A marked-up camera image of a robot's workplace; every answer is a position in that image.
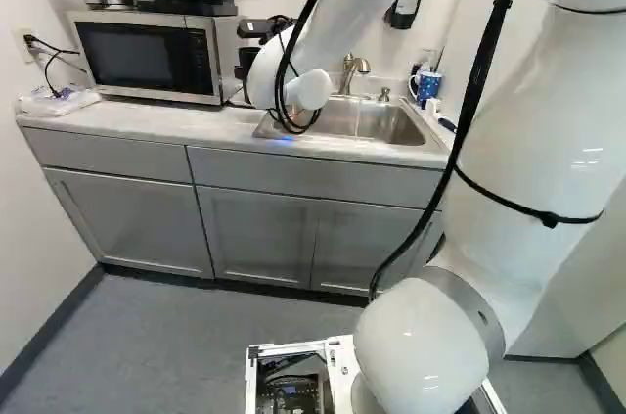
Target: gray carpet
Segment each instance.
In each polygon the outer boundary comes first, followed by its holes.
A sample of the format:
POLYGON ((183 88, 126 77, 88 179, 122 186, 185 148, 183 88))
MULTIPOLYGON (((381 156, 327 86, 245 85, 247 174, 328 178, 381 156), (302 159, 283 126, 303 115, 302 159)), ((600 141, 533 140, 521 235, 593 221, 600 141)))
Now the gray carpet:
MULTIPOLYGON (((0 414, 243 414, 246 347, 352 331, 357 308, 106 277, 0 414)), ((576 367, 504 362, 510 414, 599 414, 576 367)))

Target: gray countertop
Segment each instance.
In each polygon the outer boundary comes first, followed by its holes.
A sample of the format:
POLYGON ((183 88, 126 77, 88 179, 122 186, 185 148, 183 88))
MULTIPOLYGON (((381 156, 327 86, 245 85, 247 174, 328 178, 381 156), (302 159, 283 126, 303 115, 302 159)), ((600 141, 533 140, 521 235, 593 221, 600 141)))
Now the gray countertop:
MULTIPOLYGON (((406 104, 402 99, 393 102, 406 104)), ((105 100, 61 117, 21 114, 17 122, 22 127, 223 150, 442 169, 447 149, 419 113, 408 107, 405 111, 434 149, 340 137, 257 138, 252 133, 265 113, 233 107, 196 109, 105 100)))

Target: power outlet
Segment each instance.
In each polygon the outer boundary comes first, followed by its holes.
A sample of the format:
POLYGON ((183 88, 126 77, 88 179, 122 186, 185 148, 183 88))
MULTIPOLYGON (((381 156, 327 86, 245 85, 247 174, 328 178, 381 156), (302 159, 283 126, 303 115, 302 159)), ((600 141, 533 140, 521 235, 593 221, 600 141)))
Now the power outlet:
POLYGON ((22 57, 22 61, 25 64, 32 64, 35 61, 35 58, 33 56, 33 53, 28 48, 28 44, 26 44, 25 40, 23 40, 23 37, 29 34, 34 35, 33 30, 25 27, 20 27, 13 29, 11 33, 13 34, 13 38, 16 41, 16 47, 20 52, 20 57, 22 57))

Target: cabinet door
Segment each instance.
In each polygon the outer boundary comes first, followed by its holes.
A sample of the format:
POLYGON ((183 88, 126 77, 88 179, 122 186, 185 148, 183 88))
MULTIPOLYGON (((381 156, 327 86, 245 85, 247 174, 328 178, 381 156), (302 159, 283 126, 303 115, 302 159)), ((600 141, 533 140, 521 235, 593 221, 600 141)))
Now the cabinet door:
POLYGON ((99 261, 212 278, 193 186, 44 170, 99 261))
MULTIPOLYGON (((365 295, 376 268, 404 241, 418 209, 324 201, 313 258, 313 288, 365 295)), ((380 280, 384 290, 426 263, 440 236, 439 212, 380 280)))
POLYGON ((309 286, 314 201, 212 187, 198 197, 217 277, 309 286))

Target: drawer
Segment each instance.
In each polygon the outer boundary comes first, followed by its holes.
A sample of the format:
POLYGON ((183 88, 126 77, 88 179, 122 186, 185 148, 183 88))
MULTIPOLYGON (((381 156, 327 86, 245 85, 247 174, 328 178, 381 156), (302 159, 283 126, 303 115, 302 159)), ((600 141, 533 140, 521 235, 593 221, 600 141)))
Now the drawer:
POLYGON ((192 182, 183 146, 38 128, 22 131, 44 166, 192 182))
POLYGON ((441 171, 188 147, 198 184, 424 208, 441 171))

